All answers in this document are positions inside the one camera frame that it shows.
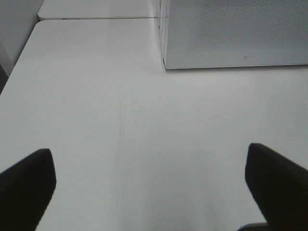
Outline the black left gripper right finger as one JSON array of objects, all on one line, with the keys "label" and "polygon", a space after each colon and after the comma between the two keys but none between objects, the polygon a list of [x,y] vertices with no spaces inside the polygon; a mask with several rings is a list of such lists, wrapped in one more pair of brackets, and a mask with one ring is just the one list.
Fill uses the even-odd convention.
[{"label": "black left gripper right finger", "polygon": [[308,229],[308,171],[261,143],[248,147],[245,181],[272,231]]}]

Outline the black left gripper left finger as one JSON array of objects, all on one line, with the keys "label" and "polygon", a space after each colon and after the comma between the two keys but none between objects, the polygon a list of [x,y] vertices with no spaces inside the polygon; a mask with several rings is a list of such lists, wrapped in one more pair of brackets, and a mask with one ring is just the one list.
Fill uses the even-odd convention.
[{"label": "black left gripper left finger", "polygon": [[39,149],[0,174],[0,229],[36,230],[56,188],[50,149]]}]

